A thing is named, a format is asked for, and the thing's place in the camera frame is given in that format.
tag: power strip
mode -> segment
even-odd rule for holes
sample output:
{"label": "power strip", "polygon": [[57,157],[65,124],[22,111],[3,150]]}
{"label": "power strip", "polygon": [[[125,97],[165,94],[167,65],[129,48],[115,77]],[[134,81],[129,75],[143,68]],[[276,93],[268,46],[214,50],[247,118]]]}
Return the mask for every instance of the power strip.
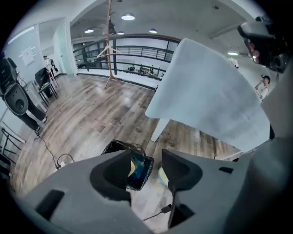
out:
{"label": "power strip", "polygon": [[60,170],[62,167],[64,167],[64,166],[66,166],[67,164],[64,162],[64,161],[62,161],[61,163],[60,163],[60,168],[59,169],[56,169],[55,168],[55,170],[53,171],[53,173],[55,173],[56,171],[58,171],[58,170]]}

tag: white panel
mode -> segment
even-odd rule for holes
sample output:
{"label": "white panel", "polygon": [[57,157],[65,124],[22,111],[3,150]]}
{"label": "white panel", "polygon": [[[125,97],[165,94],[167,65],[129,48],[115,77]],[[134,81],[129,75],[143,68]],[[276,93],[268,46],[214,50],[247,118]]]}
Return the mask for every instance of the white panel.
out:
{"label": "white panel", "polygon": [[228,59],[185,38],[146,115],[182,122],[247,152],[269,139],[270,123],[260,103]]}

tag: glass door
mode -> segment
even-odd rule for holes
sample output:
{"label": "glass door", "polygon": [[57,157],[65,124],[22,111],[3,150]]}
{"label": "glass door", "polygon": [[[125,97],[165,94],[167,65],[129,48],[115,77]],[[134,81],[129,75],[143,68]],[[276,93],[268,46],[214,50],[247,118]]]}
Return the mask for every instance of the glass door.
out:
{"label": "glass door", "polygon": [[70,64],[70,57],[67,48],[67,40],[66,40],[66,32],[65,32],[65,21],[64,19],[58,25],[56,29],[56,36],[57,36],[57,45],[60,52],[60,57],[64,65],[65,73],[68,76],[74,76],[71,64]]}

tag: poster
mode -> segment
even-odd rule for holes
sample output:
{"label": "poster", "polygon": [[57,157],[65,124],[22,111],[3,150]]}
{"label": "poster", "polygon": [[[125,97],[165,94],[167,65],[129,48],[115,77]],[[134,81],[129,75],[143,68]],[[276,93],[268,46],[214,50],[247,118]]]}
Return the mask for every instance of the poster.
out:
{"label": "poster", "polygon": [[24,61],[25,66],[27,67],[30,63],[34,62],[32,48],[27,48],[22,52],[22,59]]}

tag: ceiling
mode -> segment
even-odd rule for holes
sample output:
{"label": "ceiling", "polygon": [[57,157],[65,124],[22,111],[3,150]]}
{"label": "ceiling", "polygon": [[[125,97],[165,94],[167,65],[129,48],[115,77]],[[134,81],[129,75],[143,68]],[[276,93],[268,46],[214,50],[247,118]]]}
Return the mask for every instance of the ceiling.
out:
{"label": "ceiling", "polygon": [[[108,1],[94,7],[71,26],[71,39],[103,36],[107,18]],[[112,0],[112,23],[116,31],[125,34],[149,33],[155,28],[160,35],[177,38],[190,38],[218,51],[244,50],[243,40],[236,30],[226,36],[213,40],[217,33],[245,22],[237,12],[218,0]],[[136,18],[133,21],[121,19],[130,12]],[[93,27],[93,33],[84,31]]]}
{"label": "ceiling", "polygon": [[53,35],[57,29],[57,26],[60,24],[61,19],[50,20],[44,23],[40,23],[38,26],[40,41],[46,41],[53,38]]}

